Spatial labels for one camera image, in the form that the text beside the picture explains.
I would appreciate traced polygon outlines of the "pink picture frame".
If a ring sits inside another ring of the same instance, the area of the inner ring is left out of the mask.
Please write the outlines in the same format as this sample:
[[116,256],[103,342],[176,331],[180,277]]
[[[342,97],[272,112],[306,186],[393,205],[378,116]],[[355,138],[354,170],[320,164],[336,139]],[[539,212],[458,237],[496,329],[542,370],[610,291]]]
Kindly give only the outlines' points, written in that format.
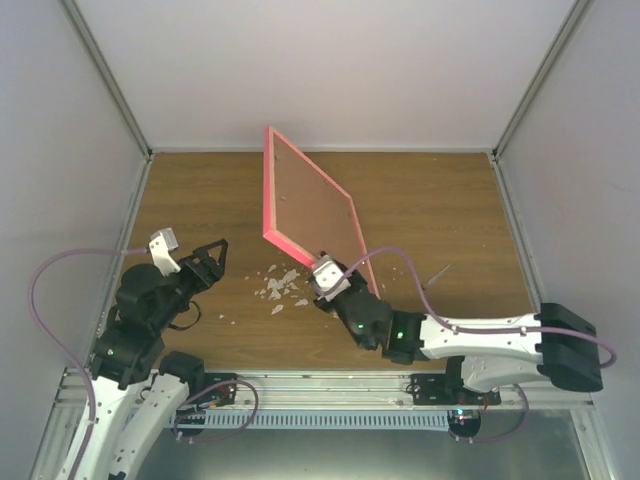
[[262,231],[307,268],[323,252],[346,266],[368,253],[352,196],[272,126],[264,132]]

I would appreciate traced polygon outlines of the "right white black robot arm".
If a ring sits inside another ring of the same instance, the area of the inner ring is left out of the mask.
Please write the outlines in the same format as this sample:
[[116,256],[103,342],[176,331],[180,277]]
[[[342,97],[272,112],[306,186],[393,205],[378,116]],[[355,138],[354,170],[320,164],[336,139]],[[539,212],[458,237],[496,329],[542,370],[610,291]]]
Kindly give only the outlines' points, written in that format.
[[477,393],[509,384],[548,381],[579,393],[603,388],[593,324],[557,303],[498,319],[444,319],[395,310],[370,292],[359,272],[341,275],[334,262],[316,268],[316,306],[334,313],[356,345],[401,365],[444,359],[444,396],[464,405]]

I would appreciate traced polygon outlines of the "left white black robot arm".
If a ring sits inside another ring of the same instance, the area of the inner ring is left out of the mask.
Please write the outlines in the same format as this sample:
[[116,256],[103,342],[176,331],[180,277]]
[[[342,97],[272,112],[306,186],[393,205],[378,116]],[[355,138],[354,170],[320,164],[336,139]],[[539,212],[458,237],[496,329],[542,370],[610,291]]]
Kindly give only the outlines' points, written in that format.
[[163,334],[177,330],[194,297],[223,278],[229,244],[221,239],[179,260],[176,247],[171,230],[158,231],[147,247],[150,262],[122,274],[82,373],[87,400],[59,478],[133,478],[167,417],[205,395],[203,361],[165,354]]

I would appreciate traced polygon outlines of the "long clear glass shard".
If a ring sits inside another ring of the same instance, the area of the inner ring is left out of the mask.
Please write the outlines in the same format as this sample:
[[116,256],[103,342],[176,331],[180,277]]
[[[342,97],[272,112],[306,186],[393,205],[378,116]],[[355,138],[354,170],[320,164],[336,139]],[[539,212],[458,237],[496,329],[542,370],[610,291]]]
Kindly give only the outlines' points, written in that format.
[[427,290],[433,285],[435,285],[436,282],[451,268],[451,266],[452,264],[446,265],[445,267],[441,268],[437,273],[435,273],[433,276],[431,276],[427,281],[423,282],[422,289]]

